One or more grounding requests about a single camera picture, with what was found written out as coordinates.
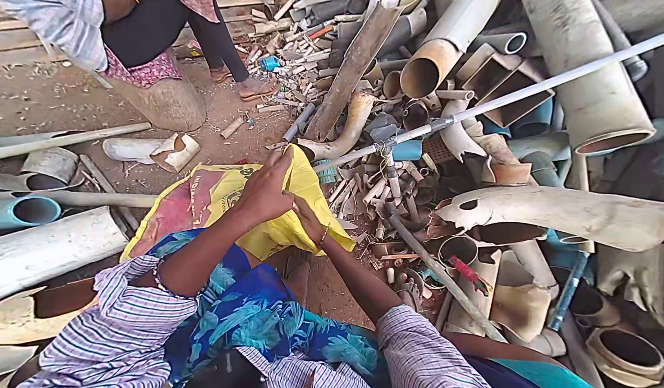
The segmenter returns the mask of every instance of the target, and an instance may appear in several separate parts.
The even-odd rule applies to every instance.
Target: striped shirt
[[[140,256],[95,277],[99,304],[72,320],[39,358],[41,371],[19,387],[161,387],[169,376],[164,342],[197,302],[128,283],[157,263]],[[379,348],[394,387],[489,387],[458,350],[410,307],[390,309],[377,323]],[[256,348],[238,351],[268,387],[368,388],[342,363],[332,367],[292,354],[269,362]]]

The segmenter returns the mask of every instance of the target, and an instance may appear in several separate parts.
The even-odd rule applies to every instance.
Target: finger
[[[265,159],[265,163],[263,165],[265,167],[272,167],[275,165],[276,161],[281,158],[281,156],[284,154],[284,150],[279,149],[279,150],[273,150],[270,152],[269,155],[267,155],[267,159]]]
[[[291,167],[292,161],[293,161],[293,147],[289,147],[286,149],[284,155],[280,157],[276,161],[275,165],[272,167],[271,171],[273,177],[281,179],[283,183],[284,175],[286,175],[286,171],[288,171],[288,168]]]

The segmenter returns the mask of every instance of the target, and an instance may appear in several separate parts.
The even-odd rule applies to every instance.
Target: scrap pile
[[[568,77],[629,47],[597,1],[524,0],[525,22],[512,24],[491,20],[503,12],[496,0],[436,3],[371,2],[357,21],[317,24],[332,27],[332,43],[306,82],[318,82],[320,62],[336,74],[319,106],[295,102],[306,109],[284,143],[306,152],[362,258],[406,290],[405,303],[421,311],[444,295],[426,303],[440,331],[566,354],[595,387],[599,371],[631,387],[660,383],[664,356],[609,296],[624,287],[664,329],[664,203],[608,194],[618,178],[597,172],[637,149],[619,148],[664,138],[631,81],[646,63]],[[310,54],[285,59],[294,63],[280,75]]]

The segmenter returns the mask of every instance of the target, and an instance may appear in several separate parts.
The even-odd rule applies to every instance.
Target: white plastic rod
[[[642,54],[644,52],[650,51],[662,45],[664,45],[664,33],[652,37],[649,40],[645,40],[641,43],[637,43],[626,50],[617,51],[614,54],[609,55],[605,58],[589,62],[583,66],[579,66],[577,68],[569,70],[566,73],[556,75],[552,78],[545,79],[544,81],[539,82],[537,84],[528,86],[516,92],[512,92],[500,98],[494,99],[493,101],[486,102],[483,105],[474,106],[473,108],[467,109],[461,113],[457,113],[452,117],[448,117],[445,119],[437,119],[431,122],[430,124],[424,125],[420,128],[409,130],[406,133],[402,133],[401,135],[396,136],[396,143],[397,144],[403,143],[406,140],[411,140],[414,139],[415,137],[427,135],[428,133],[435,132],[437,130],[445,128],[446,126],[451,125],[454,122],[461,121],[463,119],[468,119],[469,117],[482,115],[485,112],[501,108],[502,106],[505,106],[509,103],[523,100],[526,97],[530,97],[534,94],[555,88],[566,82],[583,77],[584,75],[590,74],[600,68],[603,68],[604,66],[624,61],[625,59],[633,57],[634,55]],[[359,157],[363,157],[367,154],[378,152],[379,149],[380,149],[379,145],[375,144],[369,145],[365,148],[359,149],[358,151],[348,153],[335,160],[331,160],[327,163],[320,164],[319,166],[314,167],[313,170],[315,170],[315,172],[320,172],[330,167],[339,166],[343,163],[350,162],[352,160],[358,159]]]
[[[39,140],[25,144],[15,144],[0,147],[0,159],[16,156],[19,154],[31,153],[37,150],[43,150],[51,147],[63,147],[71,144],[88,142],[91,140],[104,139],[105,137],[123,135],[125,133],[138,132],[140,130],[150,129],[150,123],[130,124],[127,126],[118,126],[116,128],[106,128],[93,130],[91,132],[76,133],[74,135],[65,135],[54,137],[53,139]]]

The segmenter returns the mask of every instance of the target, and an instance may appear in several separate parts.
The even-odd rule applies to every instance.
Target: gray pipe
[[[447,274],[444,267],[430,256],[430,253],[425,250],[423,244],[418,242],[418,240],[416,240],[411,232],[408,231],[408,229],[402,224],[401,220],[399,219],[399,212],[397,211],[397,207],[394,205],[394,201],[394,198],[385,199],[385,207],[392,215],[389,217],[389,223],[394,227],[399,236],[414,252],[420,255],[423,262],[425,262],[425,265],[435,274],[435,276],[438,277],[438,280],[440,280],[440,282],[449,290],[449,292],[454,295],[454,298],[457,300],[457,302],[461,304],[462,307],[464,307],[466,313],[468,313],[473,318],[473,320],[478,324],[478,326],[481,327],[481,329],[483,329],[483,331],[485,331],[485,334],[489,338],[507,343],[507,340],[504,339],[502,334],[500,334],[500,332],[493,326],[493,324],[490,323],[488,318],[483,315],[483,313],[475,306],[475,304],[473,304],[473,302],[468,299],[468,296],[466,296],[463,290],[459,288],[456,282],[454,282],[454,279],[452,279]]]
[[[303,126],[306,124],[306,121],[310,119],[310,116],[312,116],[312,113],[315,111],[315,104],[312,102],[309,102],[306,108],[301,112],[301,115],[296,119],[296,121],[291,124],[291,126],[286,130],[286,133],[284,136],[282,136],[282,139],[284,139],[287,142],[290,142],[293,140],[294,136],[296,134],[300,133],[300,131],[303,129]]]
[[[24,197],[26,195],[37,195],[38,197],[51,198],[61,205],[70,207],[132,207],[132,208],[151,208],[158,195],[148,194],[109,194],[109,193],[85,193],[78,191],[0,191],[0,200]]]
[[[605,31],[607,31],[615,51],[631,47],[631,42],[629,42],[624,31],[622,31],[617,22],[615,22],[612,14],[610,14],[607,8],[605,8],[605,5],[598,0],[593,0],[593,5],[595,7],[595,12],[597,12],[597,15],[600,17],[600,21],[603,22],[603,27],[605,27]],[[629,73],[629,77],[633,82],[637,82],[648,72],[648,65],[638,55],[625,59],[622,61],[622,64],[624,64],[624,68],[627,69],[627,73]]]

